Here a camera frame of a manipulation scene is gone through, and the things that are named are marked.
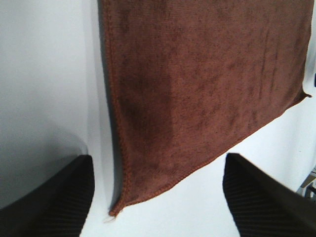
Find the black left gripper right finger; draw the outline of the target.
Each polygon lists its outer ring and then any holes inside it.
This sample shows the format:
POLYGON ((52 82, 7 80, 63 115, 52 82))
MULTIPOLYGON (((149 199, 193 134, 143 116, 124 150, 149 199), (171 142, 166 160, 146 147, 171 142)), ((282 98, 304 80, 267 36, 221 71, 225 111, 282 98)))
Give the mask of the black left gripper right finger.
POLYGON ((314 237, 316 205, 237 153, 226 156, 223 192, 242 237, 314 237))

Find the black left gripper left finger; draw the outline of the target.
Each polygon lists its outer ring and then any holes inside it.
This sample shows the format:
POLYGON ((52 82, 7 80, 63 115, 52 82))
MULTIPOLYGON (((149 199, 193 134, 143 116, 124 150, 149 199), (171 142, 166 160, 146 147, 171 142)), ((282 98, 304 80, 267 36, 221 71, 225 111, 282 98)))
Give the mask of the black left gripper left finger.
POLYGON ((92 157, 81 155, 0 210, 2 237, 78 237, 94 196, 92 157))

